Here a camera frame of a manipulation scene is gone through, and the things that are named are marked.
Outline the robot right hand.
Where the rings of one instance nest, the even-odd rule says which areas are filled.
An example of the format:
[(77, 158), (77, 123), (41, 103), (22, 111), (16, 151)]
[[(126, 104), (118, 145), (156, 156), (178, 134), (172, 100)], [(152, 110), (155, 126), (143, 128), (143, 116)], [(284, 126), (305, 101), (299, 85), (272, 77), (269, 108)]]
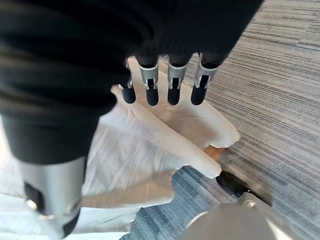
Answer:
[(158, 103), (159, 56), (168, 58), (168, 102), (179, 101), (199, 54), (191, 102), (203, 102), (216, 70), (260, 0), (3, 0), (0, 113), (22, 171), (26, 202), (58, 239), (75, 228), (86, 163), (100, 116), (122, 88), (134, 101), (127, 59), (139, 64), (147, 102)]

